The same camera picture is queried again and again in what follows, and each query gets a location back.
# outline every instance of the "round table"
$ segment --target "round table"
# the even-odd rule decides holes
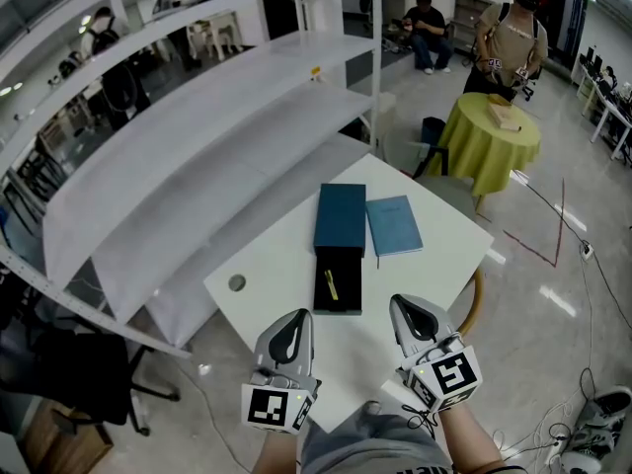
[[[498,128],[487,106],[483,93],[461,95],[438,142],[449,150],[449,175],[474,179],[473,197],[503,190],[510,171],[522,170],[540,150],[540,130],[524,111],[512,106],[521,130],[510,131]],[[433,159],[430,174],[440,174],[439,159]]]

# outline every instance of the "beige t-shirt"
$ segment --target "beige t-shirt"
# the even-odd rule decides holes
[[[478,26],[483,27],[484,32],[489,31],[498,22],[502,9],[503,4],[488,7],[481,15]],[[548,50],[546,30],[539,22],[538,27],[537,46],[533,49],[536,43],[533,36],[533,20],[518,22],[510,12],[496,27],[492,37],[487,40],[490,58],[499,58],[503,62],[500,74],[505,86],[510,86],[515,72],[526,66],[532,49],[533,60],[546,58]]]

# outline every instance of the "pen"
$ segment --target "pen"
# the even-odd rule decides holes
[[[338,300],[338,293],[336,292],[336,287],[334,286],[334,277],[332,276],[332,272],[329,270],[325,271],[325,278],[327,279],[327,284],[329,284],[329,291],[332,294],[332,298],[334,300]]]

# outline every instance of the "white table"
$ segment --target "white table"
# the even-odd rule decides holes
[[[580,65],[580,67],[582,68],[582,80],[580,81],[580,86],[577,89],[577,96],[578,97],[580,96],[580,90],[584,86],[584,82],[586,81],[587,77],[589,78],[589,81],[591,81],[591,84],[592,84],[591,92],[589,94],[588,99],[586,100],[586,103],[584,104],[584,108],[582,109],[582,116],[585,116],[586,115],[586,111],[589,109],[589,107],[591,106],[591,102],[593,101],[594,92],[596,91],[596,83],[594,82],[594,80],[589,75],[589,72],[587,71],[585,66],[584,65]]]
[[[596,90],[596,93],[599,96],[599,99],[605,105],[605,109],[603,110],[603,114],[601,115],[601,119],[599,120],[599,124],[596,126],[596,129],[594,130],[594,133],[592,134],[591,142],[595,142],[596,138],[599,137],[599,133],[601,132],[601,129],[603,128],[603,124],[608,119],[608,116],[609,116],[610,113],[612,113],[613,116],[615,116],[619,121],[621,121],[623,124],[625,124],[625,131],[623,132],[623,135],[621,135],[621,138],[619,139],[619,142],[617,143],[616,147],[614,148],[614,151],[612,151],[612,154],[610,155],[610,160],[614,160],[614,157],[616,156],[616,154],[621,149],[621,146],[623,146],[623,142],[625,142],[625,139],[628,137],[628,133],[630,133],[630,128],[632,128],[632,122],[630,122],[617,109],[617,107],[614,104],[609,102],[601,94],[600,90]]]
[[[332,183],[366,184],[367,199],[406,195],[424,249],[380,259],[366,223],[361,316],[314,316],[313,374],[323,381],[311,418],[330,432],[390,380],[403,358],[388,304],[395,293],[417,295],[447,309],[492,243],[492,236],[397,170],[365,156]],[[305,200],[213,272],[204,285],[252,350],[258,336],[292,310],[312,309],[316,258],[314,224],[319,194]],[[242,275],[245,287],[228,287]]]

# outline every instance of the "hand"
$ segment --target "hand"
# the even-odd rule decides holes
[[[492,71],[492,67],[489,65],[489,58],[481,58],[476,64],[481,72],[489,73]]]

